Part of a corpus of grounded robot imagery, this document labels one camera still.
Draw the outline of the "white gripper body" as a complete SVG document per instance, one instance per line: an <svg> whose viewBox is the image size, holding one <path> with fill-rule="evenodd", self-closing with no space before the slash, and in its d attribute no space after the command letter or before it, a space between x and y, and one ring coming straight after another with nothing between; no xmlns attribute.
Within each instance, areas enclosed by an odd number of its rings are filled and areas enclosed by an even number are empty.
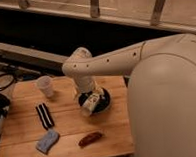
<svg viewBox="0 0 196 157"><path fill-rule="evenodd" d="M103 110L105 94L102 89L84 93L80 97L81 112L84 116L89 117L92 114Z"/></svg>

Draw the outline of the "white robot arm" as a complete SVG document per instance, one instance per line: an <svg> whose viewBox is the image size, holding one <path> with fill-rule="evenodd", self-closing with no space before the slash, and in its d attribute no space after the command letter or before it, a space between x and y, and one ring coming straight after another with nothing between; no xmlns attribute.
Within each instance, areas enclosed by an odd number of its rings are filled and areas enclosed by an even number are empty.
<svg viewBox="0 0 196 157"><path fill-rule="evenodd" d="M134 157L196 157L196 35L155 38L92 57L75 50L63 73L127 75Z"/></svg>

